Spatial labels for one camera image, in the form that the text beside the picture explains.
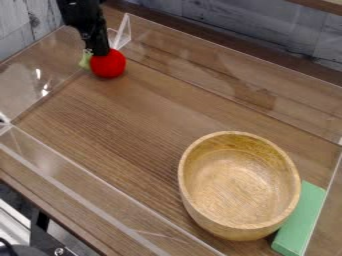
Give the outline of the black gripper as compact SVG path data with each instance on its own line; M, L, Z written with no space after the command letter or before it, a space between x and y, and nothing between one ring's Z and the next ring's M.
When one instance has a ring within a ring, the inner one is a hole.
M110 53L107 26L95 27L105 1L56 0L64 24L85 34L86 48L95 56L107 56Z

